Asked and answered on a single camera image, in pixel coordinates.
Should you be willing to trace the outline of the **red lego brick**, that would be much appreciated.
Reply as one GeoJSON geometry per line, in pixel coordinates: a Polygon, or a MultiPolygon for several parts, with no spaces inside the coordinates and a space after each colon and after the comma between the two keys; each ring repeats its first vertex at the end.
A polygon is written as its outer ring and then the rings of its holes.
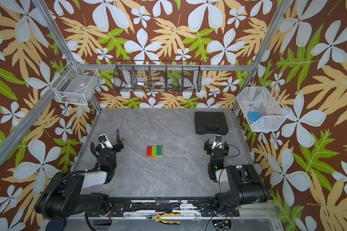
{"type": "Polygon", "coordinates": [[[147,147],[147,157],[148,158],[152,157],[152,147],[151,146],[147,147]]]}

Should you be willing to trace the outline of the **lime green lego brick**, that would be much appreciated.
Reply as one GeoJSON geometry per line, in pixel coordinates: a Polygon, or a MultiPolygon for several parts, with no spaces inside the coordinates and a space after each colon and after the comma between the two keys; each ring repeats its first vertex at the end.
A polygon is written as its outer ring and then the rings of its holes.
{"type": "Polygon", "coordinates": [[[155,157],[157,155],[157,146],[151,147],[151,156],[155,157]]]}

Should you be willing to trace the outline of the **dark green lego brick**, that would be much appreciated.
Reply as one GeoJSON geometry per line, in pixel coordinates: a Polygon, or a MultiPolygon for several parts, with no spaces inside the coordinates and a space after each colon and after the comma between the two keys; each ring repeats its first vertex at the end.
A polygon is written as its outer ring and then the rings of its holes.
{"type": "Polygon", "coordinates": [[[160,145],[156,146],[156,156],[162,156],[162,147],[160,145]]]}

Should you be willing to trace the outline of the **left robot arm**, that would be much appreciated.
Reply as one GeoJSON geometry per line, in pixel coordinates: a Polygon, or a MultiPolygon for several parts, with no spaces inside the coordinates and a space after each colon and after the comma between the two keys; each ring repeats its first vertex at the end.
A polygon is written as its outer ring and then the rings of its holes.
{"type": "Polygon", "coordinates": [[[107,146],[106,142],[95,146],[91,142],[90,148],[96,158],[95,167],[55,174],[36,202],[36,213],[43,215],[45,219],[68,218],[83,212],[99,215],[108,213],[109,196],[97,192],[82,194],[82,190],[110,183],[117,167],[116,153],[124,146],[122,140],[117,139],[117,143],[112,146],[107,146]]]}

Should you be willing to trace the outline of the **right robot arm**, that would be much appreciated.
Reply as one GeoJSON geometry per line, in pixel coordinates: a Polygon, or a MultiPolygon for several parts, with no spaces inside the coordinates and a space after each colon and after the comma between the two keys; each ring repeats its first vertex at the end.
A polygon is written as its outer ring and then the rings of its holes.
{"type": "Polygon", "coordinates": [[[210,180],[214,183],[228,183],[229,190],[215,195],[214,207],[216,210],[234,208],[241,205],[265,203],[269,194],[262,183],[259,174],[251,164],[225,166],[230,144],[222,142],[220,136],[216,136],[213,143],[207,140],[204,143],[204,151],[210,156],[207,171],[210,180]]]}

